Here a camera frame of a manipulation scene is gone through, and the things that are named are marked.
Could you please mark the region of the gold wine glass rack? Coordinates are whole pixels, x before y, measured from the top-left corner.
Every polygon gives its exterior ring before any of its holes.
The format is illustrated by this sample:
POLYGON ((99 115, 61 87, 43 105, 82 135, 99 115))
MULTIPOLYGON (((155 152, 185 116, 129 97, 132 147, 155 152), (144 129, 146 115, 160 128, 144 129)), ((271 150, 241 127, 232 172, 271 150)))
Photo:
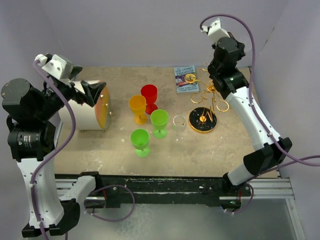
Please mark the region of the gold wine glass rack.
POLYGON ((219 95, 212 79, 204 83, 196 77, 195 81, 203 84, 204 90, 202 93, 192 93, 190 100, 196 105, 203 104, 203 106, 196 107, 189 113, 188 124, 195 132, 207 134, 212 132, 218 123, 216 110, 227 112, 230 105, 219 95))

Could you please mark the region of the clear wine glass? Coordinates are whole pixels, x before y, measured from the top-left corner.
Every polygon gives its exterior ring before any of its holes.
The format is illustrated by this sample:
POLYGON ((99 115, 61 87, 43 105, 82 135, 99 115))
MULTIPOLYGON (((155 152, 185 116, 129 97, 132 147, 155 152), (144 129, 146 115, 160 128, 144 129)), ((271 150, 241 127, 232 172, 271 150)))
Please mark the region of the clear wine glass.
POLYGON ((171 140, 180 143, 184 139, 187 120, 183 115, 176 115, 172 120, 171 140))
POLYGON ((251 51, 252 49, 252 42, 249 36, 247 35, 242 35, 239 40, 240 43, 244 44, 244 52, 248 53, 251 51))

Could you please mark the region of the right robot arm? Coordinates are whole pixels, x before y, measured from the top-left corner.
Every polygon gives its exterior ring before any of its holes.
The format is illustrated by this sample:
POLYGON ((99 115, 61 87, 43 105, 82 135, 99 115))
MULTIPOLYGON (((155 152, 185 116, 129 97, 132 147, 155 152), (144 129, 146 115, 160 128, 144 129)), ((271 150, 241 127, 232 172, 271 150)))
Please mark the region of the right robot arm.
POLYGON ((228 196, 235 195, 240 185, 262 172, 278 166, 285 159, 291 140, 283 138, 271 126, 262 113, 249 83, 237 69, 237 62, 245 56, 245 45, 232 37, 220 37, 213 45, 213 59, 207 70, 215 89, 239 115, 251 137, 254 152, 243 157, 243 163, 225 174, 222 190, 228 196))

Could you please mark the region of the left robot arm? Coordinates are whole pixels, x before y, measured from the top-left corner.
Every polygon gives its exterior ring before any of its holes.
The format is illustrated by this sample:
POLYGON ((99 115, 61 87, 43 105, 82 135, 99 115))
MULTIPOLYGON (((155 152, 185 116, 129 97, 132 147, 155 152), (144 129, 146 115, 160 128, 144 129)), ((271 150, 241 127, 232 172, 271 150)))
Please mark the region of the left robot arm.
POLYGON ((89 171, 81 173, 65 195, 58 196, 53 159, 59 149, 56 127, 50 120, 69 107, 70 100, 93 107, 106 83, 81 81, 83 90, 79 91, 73 83, 61 82, 49 73, 44 80, 43 90, 23 78, 12 79, 1 89, 2 107, 8 113, 7 142, 29 202, 29 222, 21 232, 25 238, 66 236, 78 224, 86 197, 103 191, 100 174, 89 171))

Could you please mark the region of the clear wine glass standing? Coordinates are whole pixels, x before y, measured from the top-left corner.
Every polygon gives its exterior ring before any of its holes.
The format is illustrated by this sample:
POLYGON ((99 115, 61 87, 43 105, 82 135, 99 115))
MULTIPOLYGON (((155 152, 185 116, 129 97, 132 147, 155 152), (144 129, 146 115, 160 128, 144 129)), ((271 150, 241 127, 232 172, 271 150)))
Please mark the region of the clear wine glass standing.
POLYGON ((184 139, 187 120, 183 115, 176 115, 172 120, 171 140, 180 143, 184 139))

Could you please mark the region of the white cylinder with orange lid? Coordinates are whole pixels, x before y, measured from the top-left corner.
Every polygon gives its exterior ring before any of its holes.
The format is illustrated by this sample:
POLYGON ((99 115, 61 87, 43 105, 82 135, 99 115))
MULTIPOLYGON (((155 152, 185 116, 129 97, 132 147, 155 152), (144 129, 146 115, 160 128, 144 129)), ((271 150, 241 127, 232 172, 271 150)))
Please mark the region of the white cylinder with orange lid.
MULTIPOLYGON (((84 93, 80 81, 74 81, 75 88, 84 93)), ((90 107, 86 103, 77 104, 74 100, 70 100, 69 104, 73 110, 76 129, 79 131, 106 131, 111 122, 111 98, 108 86, 99 94, 99 98, 94 107, 90 107)), ((72 120, 67 108, 64 106, 58 112, 59 117, 66 128, 72 128, 72 120)))

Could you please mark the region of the treehouse paperback book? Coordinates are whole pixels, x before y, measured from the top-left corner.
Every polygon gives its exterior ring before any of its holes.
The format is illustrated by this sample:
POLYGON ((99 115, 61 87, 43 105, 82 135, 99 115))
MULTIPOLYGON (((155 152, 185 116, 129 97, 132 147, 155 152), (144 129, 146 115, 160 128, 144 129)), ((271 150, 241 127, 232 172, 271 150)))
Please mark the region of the treehouse paperback book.
POLYGON ((198 93, 199 85, 196 81, 196 68, 194 65, 175 67, 174 77, 176 92, 179 93, 198 93))

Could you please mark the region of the orange plastic goblet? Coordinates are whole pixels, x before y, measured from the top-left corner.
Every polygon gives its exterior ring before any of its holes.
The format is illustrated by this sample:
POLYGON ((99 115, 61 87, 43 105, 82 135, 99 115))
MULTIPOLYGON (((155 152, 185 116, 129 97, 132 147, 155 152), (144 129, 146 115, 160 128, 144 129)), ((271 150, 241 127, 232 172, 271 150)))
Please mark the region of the orange plastic goblet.
POLYGON ((147 122, 147 116, 145 114, 147 102, 144 96, 134 95, 130 98, 129 107, 134 114, 134 122, 137 125, 144 125, 147 122))

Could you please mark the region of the red plastic goblet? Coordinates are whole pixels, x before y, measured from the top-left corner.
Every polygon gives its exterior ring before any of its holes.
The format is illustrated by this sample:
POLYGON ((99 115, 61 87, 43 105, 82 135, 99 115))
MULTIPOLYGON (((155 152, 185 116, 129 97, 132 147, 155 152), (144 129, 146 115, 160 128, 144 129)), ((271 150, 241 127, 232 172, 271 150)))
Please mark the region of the red plastic goblet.
POLYGON ((146 100, 145 112, 151 115, 153 111, 158 109, 158 106, 155 104, 158 98, 158 89, 153 84, 147 84, 141 88, 140 93, 146 100))

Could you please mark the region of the green goblet front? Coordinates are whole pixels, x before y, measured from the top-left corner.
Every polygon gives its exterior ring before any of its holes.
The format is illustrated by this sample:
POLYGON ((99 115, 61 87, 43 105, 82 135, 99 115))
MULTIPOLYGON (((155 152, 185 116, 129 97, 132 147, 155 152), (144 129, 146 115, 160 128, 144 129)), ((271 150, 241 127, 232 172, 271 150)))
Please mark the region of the green goblet front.
POLYGON ((150 153, 149 141, 150 136, 147 130, 138 128, 130 135, 130 141, 135 148, 135 153, 138 157, 147 157, 150 153))

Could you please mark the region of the green goblet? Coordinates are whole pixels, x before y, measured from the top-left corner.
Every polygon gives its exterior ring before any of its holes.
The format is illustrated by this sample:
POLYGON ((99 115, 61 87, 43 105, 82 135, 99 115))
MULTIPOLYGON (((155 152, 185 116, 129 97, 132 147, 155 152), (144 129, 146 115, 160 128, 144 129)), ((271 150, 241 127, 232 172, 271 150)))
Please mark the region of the green goblet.
POLYGON ((157 139, 163 139, 167 135, 167 124, 169 121, 168 113, 163 109, 156 109, 150 115, 153 126, 152 134, 157 139))
POLYGON ((138 128, 130 135, 130 141, 135 148, 135 153, 138 157, 147 157, 150 153, 149 141, 150 136, 147 130, 138 128))

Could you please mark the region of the green goblet rear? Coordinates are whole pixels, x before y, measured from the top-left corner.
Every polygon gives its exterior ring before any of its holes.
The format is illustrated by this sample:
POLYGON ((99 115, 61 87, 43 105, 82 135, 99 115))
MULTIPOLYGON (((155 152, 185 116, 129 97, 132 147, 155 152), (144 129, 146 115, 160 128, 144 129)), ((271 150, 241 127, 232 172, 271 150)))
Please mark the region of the green goblet rear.
POLYGON ((152 134, 157 139, 163 139, 167 135, 167 124, 169 121, 168 113, 163 109, 156 109, 150 115, 153 126, 152 134))

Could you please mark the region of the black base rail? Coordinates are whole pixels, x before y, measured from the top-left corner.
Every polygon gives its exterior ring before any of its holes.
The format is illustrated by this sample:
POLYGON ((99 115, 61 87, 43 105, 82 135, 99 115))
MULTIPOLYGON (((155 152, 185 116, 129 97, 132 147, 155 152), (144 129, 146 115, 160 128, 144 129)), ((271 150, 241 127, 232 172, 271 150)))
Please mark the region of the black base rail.
POLYGON ((122 204, 205 205, 238 209, 241 199, 250 197, 247 183, 228 186, 223 177, 101 175, 95 192, 88 195, 88 208, 120 208, 122 204))

